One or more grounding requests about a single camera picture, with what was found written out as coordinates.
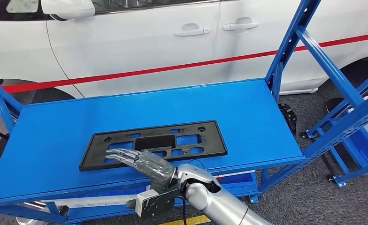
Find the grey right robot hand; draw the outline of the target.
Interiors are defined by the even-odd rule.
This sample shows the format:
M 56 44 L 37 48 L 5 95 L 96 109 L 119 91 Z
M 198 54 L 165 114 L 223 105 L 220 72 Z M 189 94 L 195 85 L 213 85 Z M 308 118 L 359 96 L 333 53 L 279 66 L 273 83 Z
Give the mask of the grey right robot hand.
M 106 151 L 106 158 L 118 160 L 149 177 L 151 189 L 159 194 L 169 188 L 176 170 L 170 162 L 148 151 L 125 148 L 110 149 Z

